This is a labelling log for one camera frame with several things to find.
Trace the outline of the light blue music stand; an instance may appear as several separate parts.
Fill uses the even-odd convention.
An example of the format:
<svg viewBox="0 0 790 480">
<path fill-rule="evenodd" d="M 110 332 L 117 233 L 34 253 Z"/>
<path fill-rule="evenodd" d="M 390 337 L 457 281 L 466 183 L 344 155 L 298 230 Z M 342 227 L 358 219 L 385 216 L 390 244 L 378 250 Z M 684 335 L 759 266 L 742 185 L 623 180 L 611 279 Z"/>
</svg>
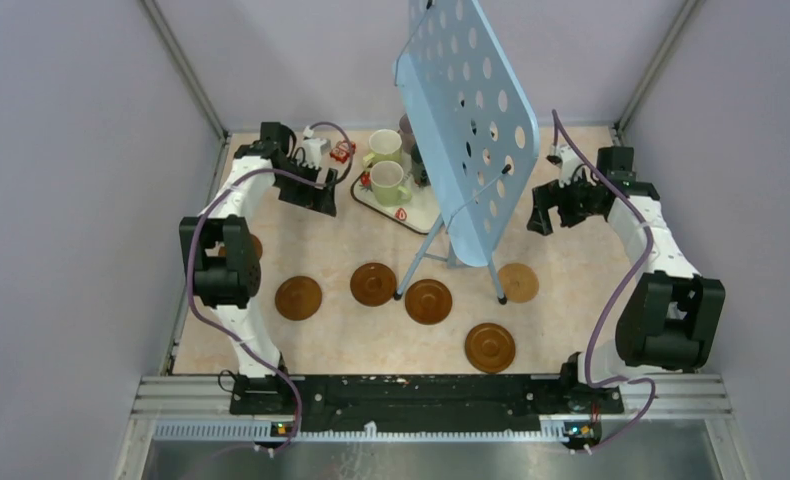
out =
<svg viewBox="0 0 790 480">
<path fill-rule="evenodd" d="M 450 265 L 489 270 L 540 153 L 537 117 L 477 1 L 410 1 L 408 38 L 393 83 L 439 206 L 395 296 L 401 298 L 434 238 Z"/>
</svg>

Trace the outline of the dark green mug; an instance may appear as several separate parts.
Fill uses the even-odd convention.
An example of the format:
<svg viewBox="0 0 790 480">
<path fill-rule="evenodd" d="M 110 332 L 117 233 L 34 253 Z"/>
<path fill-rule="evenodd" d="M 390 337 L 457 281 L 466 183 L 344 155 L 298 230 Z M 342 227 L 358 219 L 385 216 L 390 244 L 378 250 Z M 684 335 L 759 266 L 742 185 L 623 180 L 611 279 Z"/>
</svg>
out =
<svg viewBox="0 0 790 480">
<path fill-rule="evenodd" d="M 427 187 L 430 184 L 429 177 L 422 159 L 418 144 L 414 144 L 410 151 L 411 174 L 415 185 L 419 188 Z"/>
</svg>

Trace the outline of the white strawberry tray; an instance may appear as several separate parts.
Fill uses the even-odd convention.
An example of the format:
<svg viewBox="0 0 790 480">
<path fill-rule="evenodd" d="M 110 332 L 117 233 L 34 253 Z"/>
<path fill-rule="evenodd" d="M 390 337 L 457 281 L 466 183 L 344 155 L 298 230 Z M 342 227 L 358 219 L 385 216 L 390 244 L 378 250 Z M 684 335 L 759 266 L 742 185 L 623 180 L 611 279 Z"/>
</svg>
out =
<svg viewBox="0 0 790 480">
<path fill-rule="evenodd" d="M 405 186 L 412 194 L 409 201 L 396 206 L 383 206 L 373 195 L 370 179 L 366 174 L 362 174 L 353 182 L 351 196 L 358 203 L 388 220 L 419 235 L 427 235 L 440 214 L 434 191 L 431 186 L 417 186 L 410 174 L 407 175 Z"/>
</svg>

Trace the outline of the green mug front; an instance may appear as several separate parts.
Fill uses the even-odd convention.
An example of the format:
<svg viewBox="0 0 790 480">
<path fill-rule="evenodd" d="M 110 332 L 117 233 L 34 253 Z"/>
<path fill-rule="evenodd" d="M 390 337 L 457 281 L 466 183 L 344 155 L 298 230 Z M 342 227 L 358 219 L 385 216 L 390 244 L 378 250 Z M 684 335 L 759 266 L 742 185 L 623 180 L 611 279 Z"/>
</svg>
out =
<svg viewBox="0 0 790 480">
<path fill-rule="evenodd" d="M 399 206 L 412 200 L 412 192 L 405 184 L 405 171 L 396 161 L 375 163 L 369 172 L 369 179 L 373 195 L 382 206 Z"/>
</svg>

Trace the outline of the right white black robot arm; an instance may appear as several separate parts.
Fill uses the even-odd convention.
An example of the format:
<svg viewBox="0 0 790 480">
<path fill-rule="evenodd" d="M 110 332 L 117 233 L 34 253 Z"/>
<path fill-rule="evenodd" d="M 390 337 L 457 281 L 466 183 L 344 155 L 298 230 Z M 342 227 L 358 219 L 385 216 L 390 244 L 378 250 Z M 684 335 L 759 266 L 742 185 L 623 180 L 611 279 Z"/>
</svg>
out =
<svg viewBox="0 0 790 480">
<path fill-rule="evenodd" d="M 623 244 L 634 286 L 618 315 L 613 339 L 598 342 L 610 315 L 604 312 L 586 349 L 565 363 L 577 371 L 557 385 L 560 404 L 583 412 L 597 400 L 597 387 L 703 367 L 726 290 L 721 281 L 703 276 L 681 251 L 663 216 L 658 190 L 639 180 L 633 169 L 633 148 L 599 149 L 594 171 L 568 145 L 553 146 L 547 159 L 560 173 L 533 188 L 528 230 L 552 234 L 550 209 L 557 210 L 564 228 L 602 217 Z"/>
</svg>

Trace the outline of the brown coaster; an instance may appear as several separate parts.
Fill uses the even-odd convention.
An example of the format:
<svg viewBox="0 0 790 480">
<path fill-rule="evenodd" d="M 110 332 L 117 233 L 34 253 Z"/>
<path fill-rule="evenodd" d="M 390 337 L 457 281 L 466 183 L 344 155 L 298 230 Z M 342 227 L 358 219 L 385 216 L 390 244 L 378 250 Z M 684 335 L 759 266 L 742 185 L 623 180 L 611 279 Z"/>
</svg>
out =
<svg viewBox="0 0 790 480">
<path fill-rule="evenodd" d="M 321 307 L 323 292 L 311 277 L 294 276 L 284 281 L 275 293 L 275 307 L 290 321 L 302 321 L 313 316 Z"/>
<path fill-rule="evenodd" d="M 262 255 L 263 255 L 262 243 L 261 243 L 260 239 L 254 234 L 251 234 L 250 238 L 251 238 L 251 242 L 252 242 L 253 247 L 254 247 L 254 252 L 255 252 L 256 258 L 258 260 L 260 260 L 262 258 Z M 217 256 L 218 257 L 225 257 L 226 256 L 226 246 L 225 245 L 221 245 L 219 247 L 219 249 L 217 251 Z"/>
<path fill-rule="evenodd" d="M 411 285 L 404 296 L 409 317 L 421 325 L 444 321 L 453 306 L 451 291 L 441 281 L 422 279 Z"/>
<path fill-rule="evenodd" d="M 370 262 L 354 271 L 349 286 L 354 299 L 361 305 L 378 307 L 393 298 L 397 278 L 387 265 Z"/>
<path fill-rule="evenodd" d="M 515 360 L 516 345 L 511 333 L 496 323 L 481 323 L 467 334 L 464 351 L 469 363 L 477 370 L 496 374 L 506 370 Z"/>
</svg>

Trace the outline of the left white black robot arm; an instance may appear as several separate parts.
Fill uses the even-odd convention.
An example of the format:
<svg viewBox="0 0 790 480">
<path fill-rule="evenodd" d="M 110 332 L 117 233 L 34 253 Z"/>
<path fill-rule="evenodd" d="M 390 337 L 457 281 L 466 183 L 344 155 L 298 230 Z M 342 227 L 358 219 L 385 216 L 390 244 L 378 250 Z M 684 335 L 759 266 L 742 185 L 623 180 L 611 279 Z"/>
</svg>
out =
<svg viewBox="0 0 790 480">
<path fill-rule="evenodd" d="M 229 174 L 213 200 L 179 223 L 190 311 L 232 342 L 238 373 L 259 379 L 254 401 L 268 413 L 290 404 L 291 386 L 279 378 L 281 353 L 267 332 L 257 300 L 262 282 L 260 255 L 250 224 L 265 193 L 279 200 L 336 216 L 340 174 L 321 167 L 330 142 L 314 125 L 301 134 L 280 122 L 264 122 L 257 140 L 235 151 Z"/>
</svg>

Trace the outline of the light tan coaster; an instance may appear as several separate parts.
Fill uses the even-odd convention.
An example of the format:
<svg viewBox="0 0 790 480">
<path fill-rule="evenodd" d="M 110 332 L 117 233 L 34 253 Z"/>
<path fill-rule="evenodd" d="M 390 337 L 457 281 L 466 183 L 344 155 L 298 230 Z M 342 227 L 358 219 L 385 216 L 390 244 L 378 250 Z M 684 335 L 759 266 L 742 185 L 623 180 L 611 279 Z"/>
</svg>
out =
<svg viewBox="0 0 790 480">
<path fill-rule="evenodd" d="M 498 270 L 498 277 L 508 301 L 527 303 L 533 300 L 540 288 L 535 271 L 522 263 L 509 263 Z"/>
</svg>

